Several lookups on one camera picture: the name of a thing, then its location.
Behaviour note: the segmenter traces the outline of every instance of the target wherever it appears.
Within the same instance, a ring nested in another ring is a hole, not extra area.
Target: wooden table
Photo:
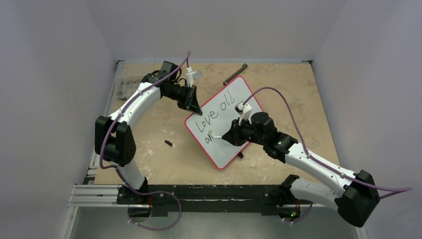
[[[200,105],[217,93],[223,87],[223,81],[241,65],[191,64],[203,75],[195,81]],[[154,69],[160,69],[160,66],[155,64]],[[139,76],[145,74],[145,67],[142,63],[126,62],[119,74]],[[263,86],[279,89],[287,98],[309,149],[338,164],[309,64],[249,64],[241,76],[253,91]],[[116,110],[124,101],[114,99],[113,109]],[[273,118],[279,131],[299,139],[286,106],[275,92],[264,90],[256,99]],[[225,169],[218,169],[186,129],[184,122],[189,115],[179,109],[175,101],[162,98],[132,129],[137,146],[134,160],[150,184],[280,184],[289,174],[316,181],[307,173],[270,158],[261,146],[254,144],[245,148],[243,159],[237,158]],[[173,147],[164,140],[172,142]],[[99,169],[95,184],[121,184],[121,181],[114,170]]]

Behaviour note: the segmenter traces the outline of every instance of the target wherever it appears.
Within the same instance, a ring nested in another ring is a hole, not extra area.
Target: small black object
[[[168,144],[170,147],[173,147],[173,144],[172,144],[170,141],[165,140],[164,142],[165,142],[166,144]]]
[[[236,72],[233,73],[233,75],[231,75],[230,77],[228,77],[224,82],[223,85],[227,85],[228,83],[230,83],[231,80],[234,79],[234,77],[238,76],[240,73],[242,73],[242,71],[244,71],[246,68],[248,67],[248,64],[243,64],[242,67],[237,70]]]

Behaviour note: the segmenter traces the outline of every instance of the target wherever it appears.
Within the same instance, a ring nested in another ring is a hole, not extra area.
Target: white enclosure
[[[342,166],[378,185],[369,238],[422,234],[417,0],[1,0],[0,235],[58,238],[116,60],[313,60]]]

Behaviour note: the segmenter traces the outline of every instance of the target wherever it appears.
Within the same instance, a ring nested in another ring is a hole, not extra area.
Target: purple cable
[[[117,117],[113,120],[113,122],[111,123],[111,125],[110,125],[110,127],[108,128],[108,131],[107,131],[107,133],[106,133],[106,135],[105,135],[105,137],[104,137],[104,140],[103,140],[103,144],[101,145],[101,150],[100,150],[100,168],[101,169],[108,169],[108,168],[114,168],[115,170],[116,170],[116,172],[117,172],[117,174],[118,174],[118,176],[120,177],[120,179],[123,181],[123,183],[129,188],[129,189],[131,189],[135,194],[137,194],[137,195],[141,195],[141,196],[147,196],[147,195],[153,195],[153,194],[157,194],[157,193],[163,193],[163,194],[168,194],[168,195],[171,195],[175,200],[176,200],[176,202],[177,202],[177,204],[179,205],[179,215],[177,216],[177,218],[176,218],[176,220],[172,223],[172,224],[170,224],[170,225],[168,225],[168,226],[166,226],[166,227],[163,227],[163,228],[150,228],[150,227],[148,227],[148,226],[144,226],[144,225],[141,225],[141,224],[138,224],[138,223],[136,223],[135,221],[133,221],[130,217],[129,217],[129,220],[130,220],[130,222],[132,222],[134,225],[136,225],[136,226],[139,226],[139,227],[142,227],[142,228],[145,228],[145,229],[148,229],[148,230],[153,230],[153,231],[163,231],[163,230],[166,230],[166,229],[169,229],[169,228],[171,228],[172,226],[174,226],[178,221],[179,221],[179,219],[180,219],[180,217],[182,216],[182,205],[180,204],[180,201],[179,201],[179,199],[176,197],[176,196],[174,196],[173,194],[171,194],[171,193],[169,193],[169,192],[165,192],[165,191],[155,191],[155,192],[150,192],[150,193],[140,193],[140,192],[138,192],[135,188],[133,188],[124,178],[123,178],[123,176],[122,176],[122,174],[120,173],[120,171],[119,171],[119,169],[117,168],[117,166],[114,166],[114,165],[110,165],[110,166],[104,166],[103,165],[103,158],[104,158],[104,150],[105,150],[105,146],[106,146],[106,143],[107,143],[107,140],[108,140],[108,137],[110,136],[110,134],[111,134],[111,131],[112,131],[112,129],[114,128],[114,126],[116,125],[116,123],[117,123],[117,121],[120,119],[120,117],[126,112],[126,110],[127,110],[127,108],[139,97],[139,96],[141,96],[144,92],[146,92],[146,91],[148,91],[148,90],[150,90],[151,88],[153,88],[153,87],[155,87],[155,86],[157,86],[157,85],[159,85],[159,84],[161,84],[162,82],[164,82],[164,81],[166,81],[170,76],[172,76],[173,74],[175,74],[176,72],[178,72],[178,70],[184,65],[184,63],[186,62],[187,63],[187,61],[188,61],[188,59],[189,59],[189,56],[190,56],[190,54],[191,54],[191,51],[188,51],[188,53],[187,53],[187,55],[186,55],[186,57],[185,57],[185,59],[183,60],[183,62],[176,68],[176,69],[174,69],[172,72],[170,72],[167,76],[165,76],[165,77],[163,77],[162,79],[160,79],[159,81],[157,81],[157,82],[155,82],[154,84],[152,84],[152,85],[150,85],[150,86],[148,86],[148,87],[146,87],[145,89],[143,89],[140,93],[138,92],[138,93],[136,93],[127,103],[126,103],[126,105],[123,107],[123,109],[121,110],[121,112],[117,115]]]
[[[325,163],[319,161],[318,159],[316,159],[315,157],[313,157],[308,152],[308,148],[306,147],[305,140],[304,140],[301,132],[299,131],[298,125],[296,124],[295,118],[293,117],[293,113],[292,113],[292,109],[290,108],[290,105],[287,103],[286,98],[283,96],[283,94],[281,94],[281,92],[279,90],[277,90],[277,89],[275,89],[273,87],[262,87],[262,88],[258,89],[257,91],[255,91],[252,95],[250,95],[245,100],[245,102],[243,104],[245,104],[246,102],[248,102],[256,93],[258,93],[258,92],[260,92],[260,91],[262,91],[264,89],[273,90],[273,91],[277,92],[281,96],[281,98],[283,98],[283,101],[286,104],[287,109],[289,110],[289,114],[290,114],[290,117],[292,118],[293,125],[295,126],[296,132],[298,132],[299,138],[301,139],[301,142],[303,144],[304,151],[305,151],[306,155],[310,159],[312,159],[314,162],[316,162],[317,164],[321,165],[322,167],[324,167],[324,168],[326,168],[326,169],[328,169],[328,170],[330,170],[330,171],[332,171],[332,172],[340,175],[341,177],[344,177],[344,178],[347,178],[348,180],[351,180],[352,182],[355,182],[355,183],[364,185],[364,186],[369,187],[369,188],[374,188],[374,189],[378,189],[378,190],[381,190],[381,191],[391,192],[391,193],[388,193],[386,195],[381,196],[380,199],[384,199],[384,198],[393,196],[393,195],[398,194],[398,193],[407,192],[407,191],[410,191],[412,189],[411,187],[405,187],[405,188],[388,188],[388,187],[375,186],[373,184],[365,183],[365,182],[362,182],[362,181],[357,180],[355,178],[352,178],[352,177],[350,177],[348,175],[342,174],[340,171],[336,170],[335,168],[332,168],[328,164],[325,164]]]

